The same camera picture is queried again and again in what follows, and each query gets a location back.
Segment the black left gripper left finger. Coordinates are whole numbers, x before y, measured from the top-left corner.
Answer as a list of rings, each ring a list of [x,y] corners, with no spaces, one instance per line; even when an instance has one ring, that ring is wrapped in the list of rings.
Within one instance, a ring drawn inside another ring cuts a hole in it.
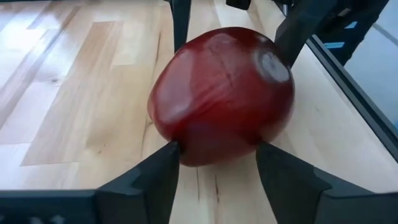
[[[0,190],[0,224],[169,224],[179,159],[169,142],[97,189]]]

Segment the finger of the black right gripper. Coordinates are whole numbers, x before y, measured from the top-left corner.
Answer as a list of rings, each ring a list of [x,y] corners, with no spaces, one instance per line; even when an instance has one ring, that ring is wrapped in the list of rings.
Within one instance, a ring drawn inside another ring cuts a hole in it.
[[[247,11],[250,7],[251,0],[226,0],[226,4],[236,9]]]
[[[174,52],[187,41],[192,0],[169,0],[174,29]]]

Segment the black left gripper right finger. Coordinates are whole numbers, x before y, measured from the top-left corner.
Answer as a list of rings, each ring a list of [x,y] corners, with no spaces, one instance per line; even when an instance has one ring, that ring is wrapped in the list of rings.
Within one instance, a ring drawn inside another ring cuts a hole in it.
[[[398,192],[369,191],[267,142],[256,164],[278,224],[398,224]]]

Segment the dark red onion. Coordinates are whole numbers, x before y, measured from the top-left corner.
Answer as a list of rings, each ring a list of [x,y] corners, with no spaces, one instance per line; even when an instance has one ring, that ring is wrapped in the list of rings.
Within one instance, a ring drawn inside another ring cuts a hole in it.
[[[154,83],[147,111],[181,147],[180,163],[206,166],[273,141],[292,115],[295,85],[275,43],[244,27],[214,29],[183,45]]]

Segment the black metal table frame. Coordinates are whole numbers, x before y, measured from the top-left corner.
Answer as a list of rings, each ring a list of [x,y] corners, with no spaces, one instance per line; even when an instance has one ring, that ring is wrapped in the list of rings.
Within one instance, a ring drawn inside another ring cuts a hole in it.
[[[398,162],[398,130],[344,68],[388,0],[272,0],[285,19],[275,42],[290,64],[308,44],[332,79]]]

